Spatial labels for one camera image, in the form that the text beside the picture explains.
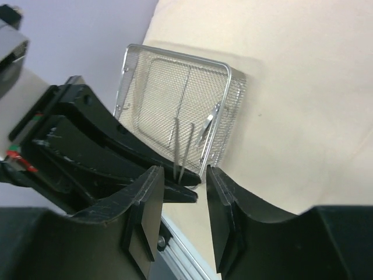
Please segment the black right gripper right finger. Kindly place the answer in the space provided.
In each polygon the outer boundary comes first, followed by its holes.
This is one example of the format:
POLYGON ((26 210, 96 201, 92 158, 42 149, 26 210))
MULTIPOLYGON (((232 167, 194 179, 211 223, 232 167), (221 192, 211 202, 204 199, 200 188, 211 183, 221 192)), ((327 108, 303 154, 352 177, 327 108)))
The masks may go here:
POLYGON ((295 215, 209 166, 206 193, 223 279, 371 279, 372 207, 318 205, 295 215))

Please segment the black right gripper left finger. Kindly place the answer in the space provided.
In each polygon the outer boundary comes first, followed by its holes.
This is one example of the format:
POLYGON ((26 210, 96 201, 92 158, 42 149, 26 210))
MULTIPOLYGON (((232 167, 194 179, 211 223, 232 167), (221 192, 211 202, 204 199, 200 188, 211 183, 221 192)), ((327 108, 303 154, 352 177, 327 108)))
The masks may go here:
POLYGON ((148 279, 157 251, 164 170, 73 216, 1 209, 2 279, 148 279))

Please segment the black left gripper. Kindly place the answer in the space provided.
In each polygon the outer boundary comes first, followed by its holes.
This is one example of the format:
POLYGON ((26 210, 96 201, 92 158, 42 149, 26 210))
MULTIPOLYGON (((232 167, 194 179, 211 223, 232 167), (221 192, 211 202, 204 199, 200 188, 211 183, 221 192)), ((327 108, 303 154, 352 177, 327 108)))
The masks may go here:
POLYGON ((147 169, 164 169, 165 203, 195 203, 186 171, 181 184, 174 162, 129 132, 81 76, 49 86, 12 128, 6 146, 6 178, 74 214, 130 186, 147 169))

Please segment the steel forceps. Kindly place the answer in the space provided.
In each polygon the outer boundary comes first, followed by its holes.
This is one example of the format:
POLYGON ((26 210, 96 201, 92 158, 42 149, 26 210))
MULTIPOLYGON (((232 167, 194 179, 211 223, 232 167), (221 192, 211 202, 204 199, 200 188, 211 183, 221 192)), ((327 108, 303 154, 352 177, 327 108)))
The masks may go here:
POLYGON ((188 137, 182 139, 181 123, 179 118, 174 119, 174 159, 173 159, 173 179, 178 184, 181 184, 183 175, 186 170, 186 163, 191 149, 191 142, 195 132, 195 124, 190 123, 188 137))

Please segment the wire mesh instrument tray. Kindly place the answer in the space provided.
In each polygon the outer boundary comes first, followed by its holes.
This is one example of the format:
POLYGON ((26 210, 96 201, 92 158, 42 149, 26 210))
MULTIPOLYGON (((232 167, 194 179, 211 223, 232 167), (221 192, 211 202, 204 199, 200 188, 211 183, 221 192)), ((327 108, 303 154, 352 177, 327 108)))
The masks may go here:
POLYGON ((114 117, 169 160, 174 159, 174 119, 180 120, 184 140, 194 123, 186 170, 203 177, 208 165, 222 161, 246 87, 246 74, 225 62, 131 44, 124 55, 114 117), (219 112, 196 146, 218 102, 219 112))

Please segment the beige cloth wrap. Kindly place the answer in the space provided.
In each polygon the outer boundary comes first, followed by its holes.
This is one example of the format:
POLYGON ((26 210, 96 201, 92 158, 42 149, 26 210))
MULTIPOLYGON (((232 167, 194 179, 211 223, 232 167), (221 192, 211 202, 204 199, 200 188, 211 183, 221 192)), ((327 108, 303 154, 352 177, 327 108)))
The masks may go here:
POLYGON ((239 185, 295 214, 372 203, 371 1, 160 1, 145 43, 247 74, 239 185))

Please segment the curved steel tweezers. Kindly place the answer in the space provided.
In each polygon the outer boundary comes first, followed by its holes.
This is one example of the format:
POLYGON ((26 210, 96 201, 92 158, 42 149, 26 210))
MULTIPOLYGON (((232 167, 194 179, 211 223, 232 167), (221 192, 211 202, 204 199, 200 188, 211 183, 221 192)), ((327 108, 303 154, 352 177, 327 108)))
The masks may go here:
POLYGON ((202 139, 203 139, 203 136, 205 134, 205 132, 207 131, 207 129, 210 127, 212 121, 214 120, 215 116, 217 115, 217 113, 219 112, 219 109, 220 109, 220 105, 221 103, 218 102, 214 105, 213 109, 211 110, 210 114, 207 116, 207 118, 205 119, 203 125, 202 125, 202 128, 200 129, 199 131, 199 134, 198 134, 198 137, 197 137, 197 140, 195 142, 195 145, 196 146, 199 146, 200 143, 202 142, 202 139))

